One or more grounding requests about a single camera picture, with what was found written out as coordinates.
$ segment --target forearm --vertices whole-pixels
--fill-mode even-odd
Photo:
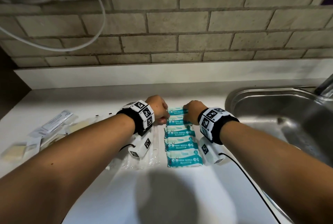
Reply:
[[[326,164],[264,132],[228,122],[223,144],[246,171],[294,220],[327,223],[333,170]]]
[[[119,114],[41,151],[0,180],[1,218],[8,217],[12,222],[14,211],[21,211],[16,214],[18,223],[24,219],[61,222],[78,197],[127,144],[134,130],[134,121]]]

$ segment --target black wristband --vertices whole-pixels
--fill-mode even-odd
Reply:
[[[134,134],[143,131],[144,126],[142,124],[142,119],[141,119],[139,113],[135,112],[131,108],[122,109],[117,114],[120,114],[120,113],[126,114],[128,117],[130,117],[134,121],[134,124],[135,124]]]
[[[207,111],[207,109],[208,109],[208,107],[207,107],[206,109],[204,109],[204,110],[199,114],[199,116],[198,116],[198,124],[200,124],[200,119],[201,119],[203,113]]]
[[[214,127],[211,131],[212,137],[213,137],[213,142],[223,145],[222,140],[220,139],[220,131],[222,127],[229,121],[237,121],[239,120],[231,115],[227,116],[222,116],[218,121],[214,123]]]

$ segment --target fist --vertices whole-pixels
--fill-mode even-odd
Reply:
[[[167,119],[170,117],[168,113],[168,105],[165,103],[159,95],[150,96],[146,103],[151,106],[155,115],[155,123],[157,125],[163,125],[167,123]]]
[[[201,101],[192,100],[188,104],[184,105],[184,108],[189,111],[185,114],[184,120],[187,120],[194,125],[199,125],[199,114],[208,107],[206,107]]]

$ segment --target brick wall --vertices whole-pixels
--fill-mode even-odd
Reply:
[[[19,67],[333,57],[333,6],[322,0],[103,0],[106,27],[69,53],[0,34]],[[97,1],[1,5],[0,26],[59,48],[82,44],[102,20]]]

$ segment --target white countertop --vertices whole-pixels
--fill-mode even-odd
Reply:
[[[238,81],[59,88],[31,91],[0,121],[0,152],[20,141],[64,109],[80,120],[115,113],[121,106],[150,95],[161,95],[170,107],[201,100],[224,107],[238,88],[314,86],[322,79]],[[64,224],[90,223],[277,223],[247,178],[231,161],[198,168],[103,171],[78,199]],[[6,168],[0,167],[0,176]],[[289,223],[267,201],[281,223]]]

